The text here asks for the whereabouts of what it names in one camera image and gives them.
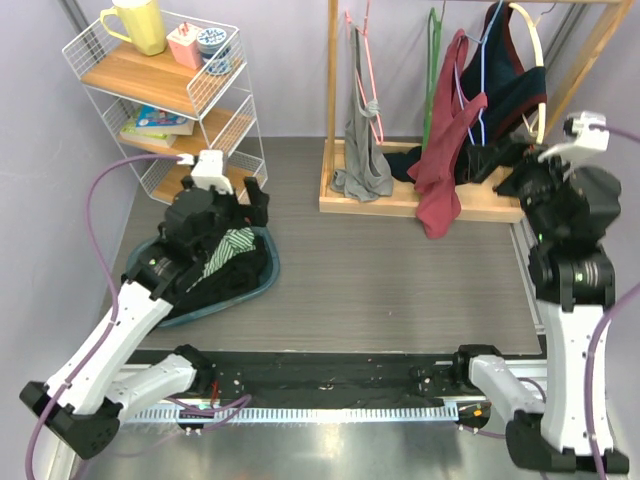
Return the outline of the light blue hanger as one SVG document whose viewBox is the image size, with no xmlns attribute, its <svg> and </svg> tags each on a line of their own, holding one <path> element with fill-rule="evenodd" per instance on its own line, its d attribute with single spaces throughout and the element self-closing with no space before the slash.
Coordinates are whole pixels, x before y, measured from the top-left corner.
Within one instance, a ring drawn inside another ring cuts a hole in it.
<svg viewBox="0 0 640 480">
<path fill-rule="evenodd" d="M 454 69 L 453 112 L 460 113 L 464 107 L 470 106 L 478 96 L 484 95 L 486 108 L 481 112 L 482 118 L 475 114 L 471 124 L 463 128 L 463 142 L 460 152 L 463 153 L 472 144 L 491 143 L 499 136 L 499 124 L 506 100 L 501 92 L 506 85 L 508 60 L 501 42 L 504 27 L 509 23 L 508 7 L 504 3 L 492 4 L 485 15 L 483 44 L 477 46 L 471 61 L 463 71 Z"/>
</svg>

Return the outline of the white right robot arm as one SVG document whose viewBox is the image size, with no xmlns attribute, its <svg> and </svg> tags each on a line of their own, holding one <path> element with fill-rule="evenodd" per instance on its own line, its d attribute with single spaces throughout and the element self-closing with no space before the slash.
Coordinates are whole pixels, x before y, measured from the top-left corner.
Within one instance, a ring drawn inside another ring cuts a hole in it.
<svg viewBox="0 0 640 480">
<path fill-rule="evenodd" d="M 586 164 L 605 149 L 579 141 L 544 148 L 514 134 L 468 150 L 472 182 L 510 168 L 495 191 L 519 201 L 537 238 L 528 272 L 545 314 L 547 390 L 536 398 L 490 345 L 461 346 L 449 377 L 460 393 L 487 397 L 505 421 L 509 455 L 523 469 L 602 476 L 629 470 L 608 422 L 604 360 L 616 289 L 601 239 L 620 214 L 621 185 Z"/>
</svg>

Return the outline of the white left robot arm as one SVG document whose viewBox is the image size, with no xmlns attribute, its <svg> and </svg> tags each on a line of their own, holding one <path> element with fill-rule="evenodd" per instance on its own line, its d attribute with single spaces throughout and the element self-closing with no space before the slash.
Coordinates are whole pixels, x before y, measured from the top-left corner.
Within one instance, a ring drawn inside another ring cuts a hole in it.
<svg viewBox="0 0 640 480">
<path fill-rule="evenodd" d="M 257 292 L 270 261 L 260 228 L 269 196 L 244 180 L 249 201 L 191 177 L 169 205 L 157 236 L 122 276 L 112 308 L 78 351 L 45 382 L 30 381 L 20 400 L 76 455 L 89 460 L 120 425 L 178 393 L 205 397 L 215 381 L 211 362 L 190 345 L 125 381 L 115 376 L 149 332 L 170 319 L 193 320 Z"/>
</svg>

